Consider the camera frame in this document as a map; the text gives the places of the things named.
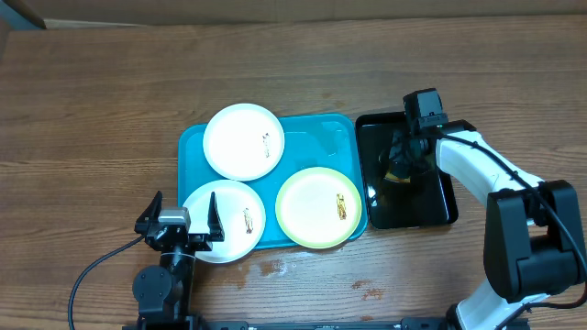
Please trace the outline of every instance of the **blue tray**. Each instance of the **blue tray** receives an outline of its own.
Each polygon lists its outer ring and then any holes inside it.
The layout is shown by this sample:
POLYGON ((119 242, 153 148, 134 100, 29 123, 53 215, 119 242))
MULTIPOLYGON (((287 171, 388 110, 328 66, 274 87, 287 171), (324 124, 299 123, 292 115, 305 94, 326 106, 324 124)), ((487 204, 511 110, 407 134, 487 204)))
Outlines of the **blue tray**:
MULTIPOLYGON (((354 126, 344 115, 300 115, 279 118, 285 133, 285 150, 269 174, 245 183, 259 194, 265 206, 265 231, 255 249, 294 247, 277 223, 275 199, 283 183, 294 173, 312 167, 326 167, 346 175, 359 190, 362 213, 359 226, 349 240, 357 239, 367 228, 367 208, 360 173, 359 152, 354 126)), ((198 187, 225 179, 216 173, 204 156, 202 140, 206 124, 186 129, 179 141, 177 202, 183 202, 198 187)))

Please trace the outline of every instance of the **white plate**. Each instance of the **white plate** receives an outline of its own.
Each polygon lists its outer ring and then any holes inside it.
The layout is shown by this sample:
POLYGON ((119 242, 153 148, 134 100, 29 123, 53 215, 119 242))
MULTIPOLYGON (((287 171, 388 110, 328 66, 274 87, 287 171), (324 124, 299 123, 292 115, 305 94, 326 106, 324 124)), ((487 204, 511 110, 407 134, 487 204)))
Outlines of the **white plate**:
POLYGON ((285 147, 283 128, 269 110, 234 104, 218 112, 205 128, 204 155, 218 174, 255 180, 277 165, 285 147))
POLYGON ((352 181, 336 170, 300 170, 279 190, 275 213, 279 226, 295 243, 308 248, 332 248, 357 229, 360 195, 352 181))
POLYGON ((216 193, 216 206, 224 228, 224 242, 212 243, 212 251, 196 252, 195 257, 206 262, 225 263, 247 255, 259 243, 265 229, 265 207, 255 191, 238 181, 209 182, 185 200, 190 211, 190 233, 210 233, 208 208, 210 194, 216 193), (251 225, 247 226, 245 212, 251 225))

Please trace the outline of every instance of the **green-rimmed plate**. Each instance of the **green-rimmed plate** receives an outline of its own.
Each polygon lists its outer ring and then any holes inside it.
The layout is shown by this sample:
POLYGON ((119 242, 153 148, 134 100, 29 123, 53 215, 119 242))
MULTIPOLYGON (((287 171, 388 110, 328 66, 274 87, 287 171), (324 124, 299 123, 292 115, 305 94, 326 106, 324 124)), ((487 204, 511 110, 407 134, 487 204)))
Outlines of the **green-rimmed plate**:
POLYGON ((277 194, 277 222, 295 243, 307 248, 331 248, 350 237, 362 210, 359 191, 336 170, 300 170, 277 194))

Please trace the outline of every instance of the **wood grain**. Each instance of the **wood grain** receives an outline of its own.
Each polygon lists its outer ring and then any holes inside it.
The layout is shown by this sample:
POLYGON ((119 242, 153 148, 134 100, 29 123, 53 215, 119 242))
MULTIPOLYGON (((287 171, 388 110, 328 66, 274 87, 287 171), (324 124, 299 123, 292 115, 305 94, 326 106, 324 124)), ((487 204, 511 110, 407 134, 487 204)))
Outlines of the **wood grain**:
MULTIPOLYGON (((65 328, 82 269, 134 237, 157 190, 176 204, 182 132, 238 102, 355 119, 437 87, 450 118, 525 170, 571 182, 587 221, 586 28, 585 16, 530 16, 12 32, 0 66, 2 327, 65 328)), ((442 315, 484 275, 484 210, 456 194, 450 227, 198 264, 193 308, 251 322, 442 315)), ((134 275, 158 259, 141 245, 90 273, 78 328, 132 323, 134 275)), ((533 328, 584 329, 584 311, 536 311, 533 328)))

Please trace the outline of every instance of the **black plastic tray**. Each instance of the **black plastic tray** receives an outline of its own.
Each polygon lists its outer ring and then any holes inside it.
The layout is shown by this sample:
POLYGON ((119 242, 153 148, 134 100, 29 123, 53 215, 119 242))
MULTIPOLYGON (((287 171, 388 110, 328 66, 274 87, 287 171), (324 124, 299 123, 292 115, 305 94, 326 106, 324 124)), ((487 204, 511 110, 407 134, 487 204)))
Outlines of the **black plastic tray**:
POLYGON ((404 112, 362 115, 355 125, 365 202, 375 228, 389 229, 452 224, 459 217, 450 176, 437 168, 410 183, 384 181, 379 161, 389 154, 393 132, 407 132, 404 112))

